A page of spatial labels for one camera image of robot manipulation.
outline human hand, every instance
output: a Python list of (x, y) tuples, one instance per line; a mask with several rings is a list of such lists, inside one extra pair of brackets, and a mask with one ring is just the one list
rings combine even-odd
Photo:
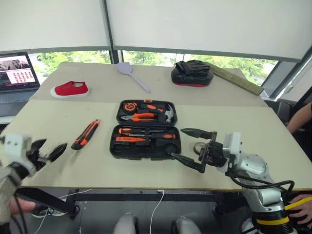
[[(312, 195), (310, 194), (298, 195), (293, 200), (291, 200), (291, 203), (295, 203), (307, 197), (312, 197)], [(291, 211), (301, 210), (297, 213), (290, 214), (289, 215), (290, 217), (299, 218), (305, 215), (307, 216), (305, 219), (298, 221), (297, 224), (305, 224), (312, 220), (312, 201), (305, 202), (297, 207), (291, 208), (290, 210)]]

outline white spatula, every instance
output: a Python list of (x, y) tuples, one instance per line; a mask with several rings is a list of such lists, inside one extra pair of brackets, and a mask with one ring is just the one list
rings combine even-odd
[(132, 75), (132, 66), (130, 65), (129, 62), (120, 62), (116, 64), (116, 68), (117, 70), (125, 75), (130, 75), (139, 85), (141, 85), (141, 87), (148, 93), (151, 92), (151, 90), (145, 85), (143, 84), (143, 82), (141, 80), (139, 80), (138, 78), (136, 78), (134, 75)]

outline black toolbox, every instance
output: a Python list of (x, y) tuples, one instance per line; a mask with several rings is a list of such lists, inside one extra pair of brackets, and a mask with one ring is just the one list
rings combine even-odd
[(173, 103), (124, 100), (117, 121), (119, 125), (113, 129), (110, 142), (110, 152), (115, 158), (163, 160), (173, 159), (170, 153), (181, 153)]

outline red canvas shoe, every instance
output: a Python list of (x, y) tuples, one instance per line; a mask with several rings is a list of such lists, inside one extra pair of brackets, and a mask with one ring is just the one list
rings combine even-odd
[(50, 90), (50, 94), (55, 98), (73, 98), (89, 95), (89, 89), (85, 82), (70, 81)]

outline beige table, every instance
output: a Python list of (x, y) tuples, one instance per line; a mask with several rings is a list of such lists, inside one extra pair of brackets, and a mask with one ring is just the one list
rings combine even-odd
[[(132, 161), (115, 159), (109, 152), (113, 128), (117, 125), (118, 103), (31, 100), (5, 129), (6, 133), (30, 134), (33, 140), (47, 138), (42, 148), (49, 152), (60, 143), (73, 140), (93, 119), (101, 125), (90, 143), (77, 154), (68, 147), (54, 163), (33, 178), (30, 187), (79, 188), (164, 188), (239, 189), (231, 180), (207, 166), (206, 172), (185, 167), (175, 160)], [(241, 132), (243, 151), (267, 161), (272, 178), (291, 179), (296, 190), (312, 189), (312, 164), (271, 108), (176, 105), (177, 128), (194, 127), (217, 131), (223, 143), (226, 133)], [(196, 138), (181, 133), (182, 153), (197, 159), (192, 147)]]
[[(175, 105), (265, 106), (254, 95), (218, 76), (206, 87), (178, 86), (171, 81), (172, 67), (133, 66), (133, 74), (151, 90), (146, 93), (130, 76), (119, 73), (115, 65), (98, 63), (61, 63), (58, 69), (32, 96), (36, 100), (57, 100), (50, 95), (52, 87), (70, 80), (85, 81), (91, 93), (88, 97), (65, 101), (120, 102), (124, 99), (154, 99), (171, 101)], [(239, 69), (229, 71), (242, 76)]]

